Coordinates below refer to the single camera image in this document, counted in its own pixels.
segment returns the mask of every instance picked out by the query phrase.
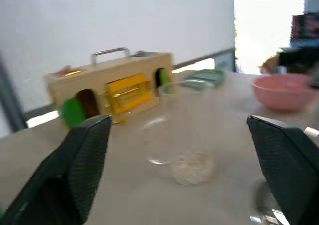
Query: glass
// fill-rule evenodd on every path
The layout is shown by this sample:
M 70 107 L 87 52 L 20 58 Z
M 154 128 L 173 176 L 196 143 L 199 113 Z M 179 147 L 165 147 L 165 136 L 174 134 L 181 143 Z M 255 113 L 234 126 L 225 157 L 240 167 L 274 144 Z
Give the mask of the glass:
M 147 159 L 166 164 L 186 152 L 201 151 L 205 140 L 200 134 L 209 120 L 208 89 L 211 83 L 186 80 L 159 88 L 160 115 L 144 127 Z

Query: toy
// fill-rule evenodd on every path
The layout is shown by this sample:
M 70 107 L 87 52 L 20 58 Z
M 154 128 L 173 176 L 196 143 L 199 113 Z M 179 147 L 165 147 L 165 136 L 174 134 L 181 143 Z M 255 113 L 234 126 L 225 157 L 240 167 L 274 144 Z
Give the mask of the toy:
M 126 56 L 96 62 L 97 56 L 117 51 L 124 51 Z M 66 67 L 47 75 L 45 81 L 61 118 L 72 128 L 99 114 L 112 115 L 112 121 L 118 123 L 125 121 L 128 113 L 157 106 L 157 88 L 173 80 L 172 70 L 170 53 L 139 51 L 130 56 L 126 48 L 118 48 L 96 52 L 92 64 Z

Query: arched opening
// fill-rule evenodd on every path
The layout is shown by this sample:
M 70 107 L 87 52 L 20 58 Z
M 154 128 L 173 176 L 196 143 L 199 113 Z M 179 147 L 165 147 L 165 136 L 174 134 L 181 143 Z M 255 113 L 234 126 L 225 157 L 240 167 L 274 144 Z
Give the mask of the arched opening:
M 163 84 L 170 83 L 169 72 L 167 69 L 158 68 L 154 73 L 154 84 L 157 89 Z
M 80 101 L 83 107 L 86 119 L 100 114 L 94 92 L 91 89 L 81 90 L 76 94 L 76 98 Z

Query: white table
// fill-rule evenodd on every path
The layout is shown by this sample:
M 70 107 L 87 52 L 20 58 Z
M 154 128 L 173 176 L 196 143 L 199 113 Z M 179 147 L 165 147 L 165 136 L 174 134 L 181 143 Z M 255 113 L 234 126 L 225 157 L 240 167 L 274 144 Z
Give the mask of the white table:
M 143 123 L 151 111 L 113 126 L 104 174 L 89 225 L 247 225 L 253 214 L 256 183 L 262 178 L 246 125 L 249 114 L 316 128 L 310 113 L 283 114 L 261 105 L 250 88 L 251 75 L 228 73 L 211 90 L 212 122 L 206 149 L 215 156 L 217 174 L 207 184 L 177 184 L 167 167 L 146 160 Z M 0 141 L 0 200 L 7 207 L 38 164 L 62 141 L 58 120 Z

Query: person's hand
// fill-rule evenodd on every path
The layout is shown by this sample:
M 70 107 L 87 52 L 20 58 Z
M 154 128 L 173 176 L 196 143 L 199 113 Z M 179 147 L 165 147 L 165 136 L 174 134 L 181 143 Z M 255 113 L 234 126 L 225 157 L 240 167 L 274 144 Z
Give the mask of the person's hand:
M 269 74 L 271 71 L 279 64 L 279 58 L 278 57 L 271 57 L 267 59 L 264 64 L 260 68 L 260 72 L 262 74 Z

